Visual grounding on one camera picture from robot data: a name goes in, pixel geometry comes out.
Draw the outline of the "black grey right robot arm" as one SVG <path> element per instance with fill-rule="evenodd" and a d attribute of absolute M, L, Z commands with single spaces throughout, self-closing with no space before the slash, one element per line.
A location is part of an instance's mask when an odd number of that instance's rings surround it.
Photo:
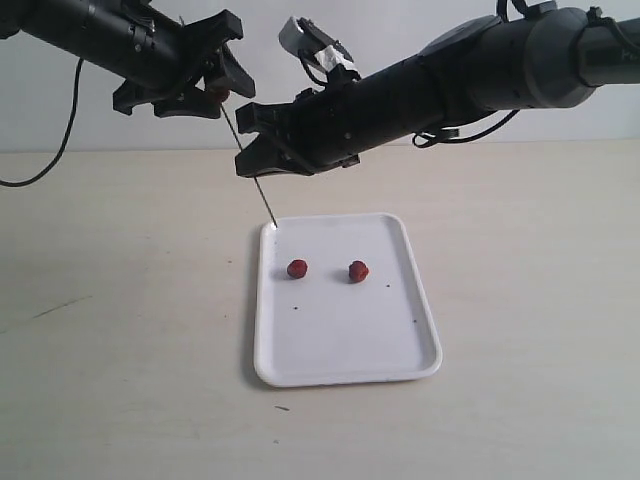
<path fill-rule="evenodd" d="M 419 148 L 461 144 L 461 127 L 529 109 L 567 109 L 605 85 L 639 80 L 639 22 L 617 21 L 593 7 L 553 1 L 508 3 L 432 41 L 419 53 L 368 77 L 339 48 L 301 49 L 310 31 L 289 23 L 287 47 L 325 80 L 285 104 L 250 103 L 236 113 L 254 140 L 235 159 L 245 178 L 311 176 L 356 165 L 362 152 L 404 136 Z"/>

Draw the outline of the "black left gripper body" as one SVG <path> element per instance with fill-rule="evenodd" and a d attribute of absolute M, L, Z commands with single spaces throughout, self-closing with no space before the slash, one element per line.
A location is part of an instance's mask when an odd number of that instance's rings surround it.
<path fill-rule="evenodd" d="M 175 91 L 187 84 L 210 92 L 216 51 L 243 37 L 240 18 L 228 10 L 188 25 L 156 25 L 134 43 L 135 71 L 114 91 L 113 109 L 130 116 L 136 106 L 153 106 L 154 91 Z"/>

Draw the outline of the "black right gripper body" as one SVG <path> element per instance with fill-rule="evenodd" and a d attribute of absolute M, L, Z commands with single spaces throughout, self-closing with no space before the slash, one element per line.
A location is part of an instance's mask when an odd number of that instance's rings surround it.
<path fill-rule="evenodd" d="M 312 176 L 357 164 L 361 153 L 379 145 L 379 102 L 377 87 L 354 82 L 322 92 L 307 89 L 291 103 L 252 102 L 236 111 L 236 121 L 240 133 L 262 135 L 287 166 L 304 168 Z"/>

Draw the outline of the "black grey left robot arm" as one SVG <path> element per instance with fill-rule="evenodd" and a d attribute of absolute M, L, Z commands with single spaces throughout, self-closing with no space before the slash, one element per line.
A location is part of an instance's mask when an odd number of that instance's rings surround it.
<path fill-rule="evenodd" d="M 25 32 L 123 78 L 115 111 L 150 104 L 155 116 L 217 119 L 226 94 L 255 95 L 228 47 L 243 38 L 228 10 L 181 24 L 147 1 L 4 1 L 1 36 Z"/>

